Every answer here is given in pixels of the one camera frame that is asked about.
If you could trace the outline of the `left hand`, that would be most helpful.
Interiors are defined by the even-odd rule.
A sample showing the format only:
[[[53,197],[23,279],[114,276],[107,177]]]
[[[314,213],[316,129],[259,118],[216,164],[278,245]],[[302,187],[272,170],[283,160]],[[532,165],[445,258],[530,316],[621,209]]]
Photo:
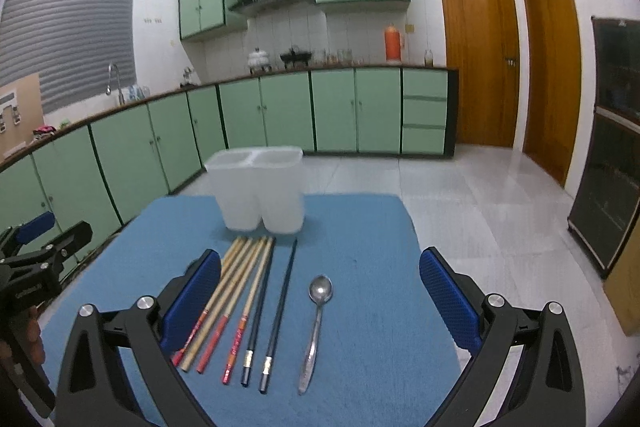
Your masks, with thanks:
[[[14,335],[21,350],[35,365],[43,365],[46,351],[43,348],[39,311],[35,306],[24,310],[9,321],[9,331]]]

